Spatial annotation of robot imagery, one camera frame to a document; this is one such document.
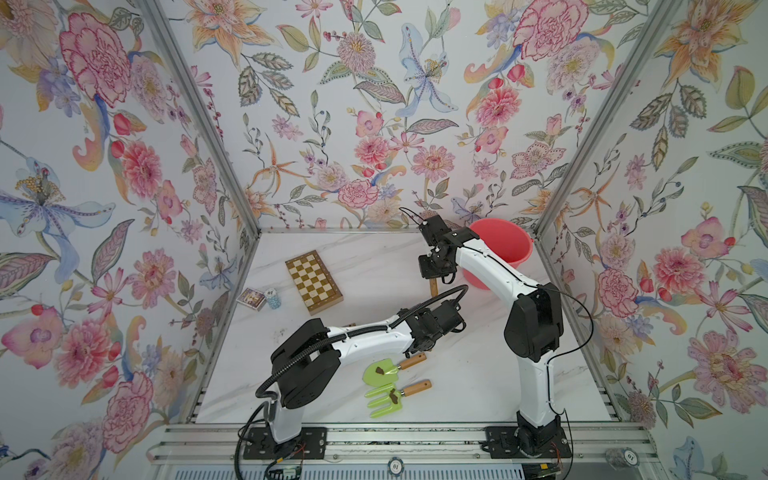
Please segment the pink plastic bucket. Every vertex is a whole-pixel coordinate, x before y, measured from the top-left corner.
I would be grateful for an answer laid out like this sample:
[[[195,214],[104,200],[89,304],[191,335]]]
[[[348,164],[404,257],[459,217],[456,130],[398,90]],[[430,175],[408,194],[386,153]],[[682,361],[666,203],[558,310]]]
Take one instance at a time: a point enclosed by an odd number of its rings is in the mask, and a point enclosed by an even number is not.
[[[522,227],[511,221],[485,218],[475,221],[469,228],[515,271],[533,253],[532,238]]]

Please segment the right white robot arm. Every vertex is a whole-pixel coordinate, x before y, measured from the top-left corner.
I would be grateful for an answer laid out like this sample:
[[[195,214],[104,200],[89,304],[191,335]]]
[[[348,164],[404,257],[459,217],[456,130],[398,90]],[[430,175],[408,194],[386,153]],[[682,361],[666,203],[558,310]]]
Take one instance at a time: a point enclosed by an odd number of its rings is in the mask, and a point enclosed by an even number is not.
[[[428,254],[419,257],[423,278],[443,278],[461,268],[508,305],[504,340],[518,357],[518,422],[539,430],[556,426],[559,417],[552,406],[549,362],[564,333],[559,290],[519,273],[469,228],[452,230],[438,215],[416,225],[430,247]]]

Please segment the green hand fork wooden handle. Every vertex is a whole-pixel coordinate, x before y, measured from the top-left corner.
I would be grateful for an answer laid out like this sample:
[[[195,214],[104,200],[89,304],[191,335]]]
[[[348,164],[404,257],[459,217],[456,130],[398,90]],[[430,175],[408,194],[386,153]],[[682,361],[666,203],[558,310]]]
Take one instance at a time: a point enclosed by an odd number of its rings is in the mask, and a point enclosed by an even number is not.
[[[398,388],[394,383],[376,387],[365,394],[369,400],[367,407],[371,410],[370,417],[376,419],[396,413],[403,408],[403,398],[431,388],[430,380],[422,380],[403,388]]]

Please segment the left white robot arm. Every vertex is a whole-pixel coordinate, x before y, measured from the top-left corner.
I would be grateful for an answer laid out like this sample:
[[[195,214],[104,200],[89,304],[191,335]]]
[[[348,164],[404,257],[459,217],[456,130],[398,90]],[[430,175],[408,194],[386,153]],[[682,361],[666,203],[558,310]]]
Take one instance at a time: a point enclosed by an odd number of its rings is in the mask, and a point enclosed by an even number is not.
[[[257,388],[266,400],[265,422],[278,445],[300,436],[303,409],[317,400],[339,368],[377,359],[364,374],[372,386],[393,383],[395,375],[426,360],[437,341],[466,328],[456,300],[433,307],[426,301],[380,322],[327,327],[305,322],[271,355],[271,375]]]

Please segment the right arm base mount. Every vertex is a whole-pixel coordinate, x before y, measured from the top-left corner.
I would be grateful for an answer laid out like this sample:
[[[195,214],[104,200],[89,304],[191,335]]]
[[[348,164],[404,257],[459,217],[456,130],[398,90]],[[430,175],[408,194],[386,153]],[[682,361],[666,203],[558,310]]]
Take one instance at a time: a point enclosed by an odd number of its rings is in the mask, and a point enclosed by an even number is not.
[[[570,459],[573,452],[562,427],[534,429],[518,426],[488,426],[484,450],[493,459]]]

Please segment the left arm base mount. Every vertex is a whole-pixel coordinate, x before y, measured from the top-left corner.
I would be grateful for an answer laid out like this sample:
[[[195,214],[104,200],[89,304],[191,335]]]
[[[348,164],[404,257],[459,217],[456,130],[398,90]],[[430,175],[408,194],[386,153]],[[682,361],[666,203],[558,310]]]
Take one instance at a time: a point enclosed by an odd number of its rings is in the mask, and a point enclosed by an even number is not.
[[[266,426],[251,426],[245,433],[242,457],[245,460],[287,459],[290,454],[298,460],[322,460],[327,447],[328,429],[303,427],[299,436],[286,442],[274,440]]]

